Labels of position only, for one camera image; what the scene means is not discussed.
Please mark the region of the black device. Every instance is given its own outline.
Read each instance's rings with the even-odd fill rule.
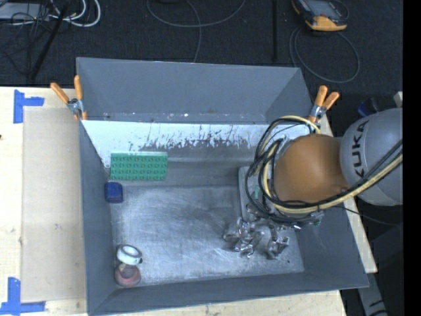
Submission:
[[[348,12],[336,0],[291,0],[295,12],[317,32],[336,32],[347,27]]]

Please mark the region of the green lego brick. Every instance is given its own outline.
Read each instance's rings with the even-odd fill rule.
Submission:
[[[165,180],[165,152],[111,153],[111,180]]]

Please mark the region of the bin floor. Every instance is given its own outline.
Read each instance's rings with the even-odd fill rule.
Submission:
[[[298,273],[304,270],[294,230],[283,230],[289,246],[269,260],[261,248],[242,257],[222,235],[241,214],[235,186],[125,186],[124,202],[111,205],[113,242],[143,253],[139,286]]]

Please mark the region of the gray bin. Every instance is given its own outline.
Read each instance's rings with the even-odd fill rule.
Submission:
[[[222,233],[240,214],[239,168],[254,155],[245,132],[259,137],[280,116],[310,112],[298,68],[92,58],[76,63],[88,113],[80,122],[80,162],[90,315],[368,286],[342,209],[326,211],[320,226],[288,231],[294,244],[279,260],[259,254],[244,259],[224,249]],[[152,128],[161,126],[174,128],[185,144],[157,144],[160,134]],[[198,126],[208,131],[193,144],[187,138]],[[212,137],[219,126],[238,128],[237,136]],[[109,204],[107,155],[131,149],[148,127],[155,139],[148,135],[134,145],[168,153],[166,180],[125,180],[124,202]],[[114,268],[116,245],[126,242],[143,252],[144,280],[123,289]]]

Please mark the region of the kuka logo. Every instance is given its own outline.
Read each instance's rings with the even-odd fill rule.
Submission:
[[[353,138],[354,144],[352,146],[352,156],[354,159],[355,157],[357,158],[357,161],[353,164],[354,170],[355,170],[355,173],[359,175],[361,178],[364,176],[365,171],[364,171],[364,168],[362,167],[362,161],[361,161],[360,139],[362,138],[362,133],[364,132],[364,127],[367,123],[368,123],[368,120],[366,120],[365,122],[361,123],[358,126],[357,132],[360,132],[360,135],[358,137],[354,135],[354,138]]]

